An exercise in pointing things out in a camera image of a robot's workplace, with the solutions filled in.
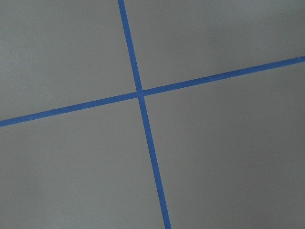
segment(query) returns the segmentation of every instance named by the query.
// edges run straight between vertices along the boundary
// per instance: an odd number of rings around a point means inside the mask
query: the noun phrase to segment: blue stripe
[[[284,60],[284,61],[267,63],[267,64],[263,64],[263,65],[259,65],[259,66],[250,67],[250,68],[244,68],[244,69],[231,71],[231,72],[227,72],[227,73],[211,75],[211,76],[202,77],[202,78],[198,78],[198,79],[194,79],[194,80],[188,80],[188,81],[184,81],[184,82],[180,82],[180,83],[173,83],[173,84],[169,84],[169,85],[165,85],[165,86],[161,86],[161,87],[155,87],[155,88],[144,90],[143,93],[144,93],[144,96],[147,96],[147,95],[151,95],[151,94],[157,94],[157,93],[172,91],[172,90],[176,90],[176,89],[180,89],[180,88],[184,88],[184,87],[190,87],[190,86],[195,86],[195,85],[199,85],[199,84],[203,84],[203,83],[213,82],[213,81],[217,81],[217,80],[228,79],[228,78],[232,78],[232,77],[236,77],[236,76],[240,76],[240,75],[256,73],[256,72],[265,71],[265,70],[269,70],[269,69],[273,69],[273,68],[280,68],[280,67],[284,67],[284,66],[288,66],[288,65],[292,65],[292,64],[296,64],[296,63],[301,63],[301,62],[305,62],[305,56],[296,57],[296,58],[292,58],[292,59],[288,59],[288,60]]]
[[[54,115],[60,115],[60,114],[68,113],[68,112],[72,112],[72,111],[79,111],[79,110],[83,110],[83,109],[87,109],[87,108],[91,108],[91,107],[95,107],[95,106],[112,104],[112,103],[116,103],[119,101],[124,101],[124,100],[129,100],[129,99],[134,99],[134,98],[137,98],[136,92],[122,94],[122,95],[105,98],[105,99],[99,99],[99,100],[86,102],[86,103],[82,103],[82,104],[66,106],[66,107],[57,108],[57,109],[53,109],[53,110],[49,110],[49,111],[35,113],[35,114],[29,114],[29,115],[25,115],[25,116],[21,116],[21,117],[10,118],[10,119],[0,121],[0,127],[6,126],[6,125],[13,125],[13,124],[17,124],[17,123],[23,123],[23,122],[27,122],[27,121],[31,121],[31,120],[35,120],[35,119],[50,117],[50,116],[54,116]]]
[[[164,222],[164,226],[166,229],[171,229],[172,227],[171,227],[170,218],[169,218],[168,210],[167,210],[167,206],[166,206],[166,200],[165,200],[164,190],[163,190],[162,181],[161,181],[161,175],[160,175],[160,171],[159,171],[156,152],[154,149],[152,131],[151,131],[151,127],[149,124],[144,94],[143,94],[143,90],[142,90],[136,56],[135,56],[135,52],[134,52],[134,48],[133,48],[133,44],[132,44],[132,37],[130,34],[130,28],[129,28],[129,24],[128,24],[124,0],[118,0],[118,3],[119,3],[119,8],[120,8],[123,28],[124,28],[124,32],[125,32],[125,38],[126,38],[126,43],[127,43],[127,47],[128,47],[129,58],[130,58],[130,62],[132,65],[133,78],[134,78],[135,86],[137,89],[140,111],[141,111],[141,115],[142,115],[142,121],[143,121],[144,130],[145,130],[149,155],[151,158],[152,170],[153,170],[154,180],[155,180],[156,187],[157,187],[163,222]]]

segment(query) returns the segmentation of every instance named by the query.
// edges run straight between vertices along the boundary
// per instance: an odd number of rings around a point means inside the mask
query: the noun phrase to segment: vertical blue line
[[[161,175],[160,175],[158,161],[157,161],[157,155],[156,155],[154,144],[153,144],[152,131],[151,131],[151,127],[149,124],[140,74],[139,74],[138,65],[137,65],[137,61],[136,61],[136,57],[135,57],[135,52],[134,52],[134,48],[133,48],[133,44],[132,44],[132,36],[130,33],[130,28],[129,28],[129,24],[128,24],[124,0],[118,0],[118,3],[119,3],[121,19],[122,19],[122,23],[123,23],[129,58],[130,58],[131,66],[132,66],[133,78],[134,78],[135,87],[137,90],[140,111],[141,111],[143,126],[144,126],[144,130],[145,130],[147,146],[148,146],[148,150],[149,150],[149,156],[150,156],[151,163],[152,163],[152,171],[153,171],[154,180],[155,180],[156,187],[157,187],[163,222],[164,222],[165,229],[171,229],[172,227],[171,227],[170,218],[169,218],[168,210],[167,210],[167,206],[166,206],[166,200],[165,200],[164,190],[163,190],[163,186],[162,186]]]

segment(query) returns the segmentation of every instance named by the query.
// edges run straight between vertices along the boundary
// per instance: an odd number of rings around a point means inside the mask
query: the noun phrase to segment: gray surface
[[[138,101],[0,128],[1,229],[161,229]]]
[[[173,229],[305,228],[304,73],[146,98]]]
[[[117,1],[1,0],[0,31],[0,120],[135,91]]]
[[[304,0],[127,0],[145,89],[305,53]]]

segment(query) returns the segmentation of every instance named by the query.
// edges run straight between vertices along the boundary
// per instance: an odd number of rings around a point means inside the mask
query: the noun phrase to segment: blue line
[[[188,80],[180,83],[173,83],[165,86],[160,86],[160,87],[155,87],[151,89],[144,90],[144,96],[151,95],[151,94],[157,94],[157,93],[162,93],[162,92],[167,92],[167,91],[172,91],[180,88],[185,88],[185,87],[190,87],[190,86],[195,86],[203,83],[209,83],[217,80],[223,80],[223,79],[228,79],[240,75],[246,75],[250,73],[256,73],[260,71],[265,71],[273,68],[280,68],[296,63],[302,63],[305,62],[305,56],[301,57],[296,57],[284,61],[278,61],[278,62],[273,62],[273,63],[267,63],[263,65],[258,65],[250,68],[244,68],[236,71],[231,71],[227,73],[221,73],[221,74],[216,74],[216,75],[211,75],[207,77],[202,77],[194,80]]]
[[[25,115],[25,116],[21,116],[21,117],[10,118],[10,119],[0,121],[0,127],[6,126],[6,125],[13,125],[13,124],[17,124],[17,123],[23,123],[23,122],[27,122],[27,121],[31,121],[31,120],[35,120],[35,119],[50,117],[50,116],[54,116],[54,115],[60,115],[60,114],[68,113],[68,112],[72,112],[72,111],[79,111],[79,110],[83,110],[83,109],[87,109],[87,108],[91,108],[91,107],[95,107],[95,106],[112,104],[112,103],[129,100],[129,99],[134,99],[134,98],[137,98],[136,92],[122,94],[122,95],[105,98],[105,99],[99,99],[99,100],[90,101],[90,102],[86,102],[86,103],[82,103],[82,104],[66,106],[66,107],[57,108],[57,109],[53,109],[53,110],[49,110],[49,111],[43,111],[43,112],[39,112],[39,113],[35,113],[35,114],[29,114],[29,115]]]
[[[129,58],[130,58],[130,62],[132,65],[133,78],[134,78],[134,82],[135,82],[136,89],[137,89],[140,111],[141,111],[141,115],[142,115],[143,126],[144,126],[144,130],[145,130],[149,155],[150,155],[150,159],[151,159],[151,163],[152,163],[152,171],[153,171],[153,175],[154,175],[154,180],[155,180],[156,187],[157,187],[163,222],[164,222],[165,229],[171,229],[172,227],[171,227],[170,218],[168,215],[164,190],[163,190],[162,181],[161,181],[161,175],[160,175],[157,156],[156,156],[154,143],[153,143],[152,131],[151,131],[151,127],[149,124],[143,89],[142,89],[141,80],[140,80],[140,74],[139,74],[136,56],[135,56],[135,52],[134,52],[134,48],[133,48],[133,44],[132,44],[132,37],[131,37],[130,28],[129,28],[129,24],[128,24],[124,0],[118,0],[118,3],[119,3],[119,8],[120,8],[126,43],[127,43],[127,47],[128,47]]]

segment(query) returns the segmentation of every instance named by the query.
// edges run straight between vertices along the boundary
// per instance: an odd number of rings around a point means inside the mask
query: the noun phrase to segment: gray background
[[[303,0],[126,0],[145,89],[305,55]],[[0,120],[135,91],[117,1],[0,0]],[[305,64],[147,96],[173,229],[305,227]],[[0,128],[4,229],[162,229],[137,99]]]

